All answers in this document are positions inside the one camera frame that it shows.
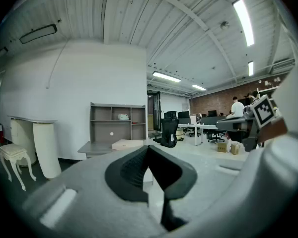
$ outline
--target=fire extinguisher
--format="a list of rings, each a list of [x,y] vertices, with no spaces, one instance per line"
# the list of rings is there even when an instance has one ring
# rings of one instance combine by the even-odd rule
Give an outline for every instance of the fire extinguisher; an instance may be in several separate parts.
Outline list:
[[[3,125],[0,123],[0,144],[2,145],[3,143],[4,143]]]

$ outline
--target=desk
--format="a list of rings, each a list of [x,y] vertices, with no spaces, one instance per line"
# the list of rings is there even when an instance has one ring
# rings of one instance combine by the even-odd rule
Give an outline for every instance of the desk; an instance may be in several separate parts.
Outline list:
[[[33,158],[35,158],[36,149],[43,175],[47,179],[58,176],[61,173],[61,167],[54,138],[56,120],[9,117],[11,118],[12,142],[24,147],[29,156],[34,156]]]
[[[198,129],[201,128],[201,143],[203,143],[203,129],[218,129],[215,125],[204,125],[204,124],[179,124],[178,127],[188,128],[194,127],[194,145],[197,146],[197,138],[198,138]]]

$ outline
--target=ceiling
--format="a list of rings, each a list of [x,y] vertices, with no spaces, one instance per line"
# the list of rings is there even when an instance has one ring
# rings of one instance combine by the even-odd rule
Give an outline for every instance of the ceiling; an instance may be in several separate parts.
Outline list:
[[[201,91],[193,84],[206,88],[206,93],[217,91],[264,77],[274,62],[294,58],[272,0],[244,0],[255,40],[250,47],[234,1],[19,0],[0,26],[0,50],[6,46],[5,56],[10,58],[65,38],[139,45],[147,51],[148,89],[199,96]],[[228,29],[220,28],[223,21],[229,23]],[[32,29],[52,23],[57,26],[56,34],[27,44],[19,41]],[[251,60],[255,74],[249,77],[247,63]],[[0,59],[0,66],[5,61]],[[153,77],[155,70],[181,82]]]

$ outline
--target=ceiling light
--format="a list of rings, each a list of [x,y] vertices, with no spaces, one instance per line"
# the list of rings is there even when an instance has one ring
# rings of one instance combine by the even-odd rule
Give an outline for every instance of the ceiling light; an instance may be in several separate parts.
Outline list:
[[[8,52],[8,49],[4,47],[3,49],[0,50],[0,57],[2,57],[5,53]]]
[[[252,76],[254,74],[254,62],[250,61],[248,63],[248,76]]]
[[[47,36],[47,35],[50,35],[50,34],[55,34],[57,32],[57,30],[58,29],[56,28],[55,24],[44,26],[44,27],[38,28],[36,30],[33,30],[30,33],[27,33],[27,34],[23,35],[20,38],[20,42],[22,44],[25,44],[25,43],[33,41],[37,38],[41,38],[43,36]]]
[[[155,71],[152,75],[155,76],[155,77],[162,77],[164,79],[168,79],[168,80],[171,80],[171,81],[174,81],[174,82],[180,82],[181,81],[180,79],[177,79],[175,77],[171,77],[171,76],[162,74],[162,73],[157,72],[157,71]]]
[[[242,23],[244,34],[246,37],[247,46],[254,44],[253,29],[250,23],[250,18],[245,6],[244,0],[237,0],[233,3],[233,6],[238,14],[239,20]]]
[[[200,90],[202,90],[202,91],[205,91],[205,90],[206,90],[205,88],[203,88],[203,87],[201,87],[201,86],[198,86],[198,85],[193,85],[193,87],[198,88],[198,89],[200,89]]]

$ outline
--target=white t-shirt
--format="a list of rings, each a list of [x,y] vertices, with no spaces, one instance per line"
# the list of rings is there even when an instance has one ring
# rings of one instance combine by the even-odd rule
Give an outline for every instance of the white t-shirt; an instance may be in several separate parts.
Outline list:
[[[241,102],[234,102],[232,105],[232,112],[234,112],[234,117],[242,117],[243,116],[244,105]]]

